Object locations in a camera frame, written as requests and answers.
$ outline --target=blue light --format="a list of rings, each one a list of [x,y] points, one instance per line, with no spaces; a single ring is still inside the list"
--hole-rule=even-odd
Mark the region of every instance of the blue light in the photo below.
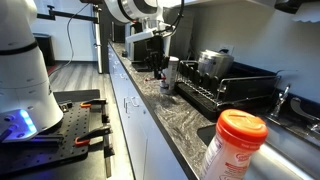
[[[25,110],[20,110],[20,115],[23,117],[24,122],[28,125],[28,128],[32,132],[36,132],[37,128],[34,126],[29,114]]]
[[[37,131],[37,129],[36,129],[36,127],[34,125],[29,126],[29,130],[32,131],[32,132],[36,132]]]
[[[20,110],[20,115],[21,115],[24,119],[30,118],[30,117],[29,117],[29,114],[28,114],[27,111],[25,111],[25,110]]]
[[[31,121],[30,118],[25,119],[24,121],[25,121],[28,125],[33,125],[33,123],[32,123],[32,121]]]

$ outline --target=white plastic jar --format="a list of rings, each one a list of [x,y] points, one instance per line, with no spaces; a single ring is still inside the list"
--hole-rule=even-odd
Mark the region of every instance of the white plastic jar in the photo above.
[[[243,179],[251,155],[264,143],[268,129],[263,120],[244,111],[223,111],[203,159],[201,180]]]

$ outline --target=label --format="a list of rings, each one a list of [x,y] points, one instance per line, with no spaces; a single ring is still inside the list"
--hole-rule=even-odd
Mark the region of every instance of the label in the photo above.
[[[243,179],[251,155],[252,151],[229,144],[217,133],[206,151],[200,179]]]

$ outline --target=wall outlet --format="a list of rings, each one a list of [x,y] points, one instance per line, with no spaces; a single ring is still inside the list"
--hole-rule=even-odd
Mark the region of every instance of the wall outlet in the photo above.
[[[229,45],[229,44],[221,44],[218,51],[220,51],[221,49],[227,49],[228,50],[228,54],[232,55],[234,46],[233,45]]]

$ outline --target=white wall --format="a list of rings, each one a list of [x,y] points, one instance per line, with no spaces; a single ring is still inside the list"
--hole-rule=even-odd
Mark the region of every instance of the white wall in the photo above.
[[[48,14],[47,4],[53,4],[57,11],[77,13],[85,4],[79,0],[34,0],[38,13]],[[88,5],[80,15],[91,16],[91,5]],[[56,21],[37,19],[32,25],[33,33],[44,33],[52,36],[53,50],[56,60],[70,60],[71,48],[67,36],[69,18],[56,16]],[[95,39],[92,23],[73,19],[70,22],[70,37],[74,48],[74,60],[97,61],[96,50],[93,47]]]
[[[193,47],[219,50],[234,45],[235,61],[280,73],[280,89],[320,103],[320,23],[291,20],[293,15],[250,2],[197,10]]]

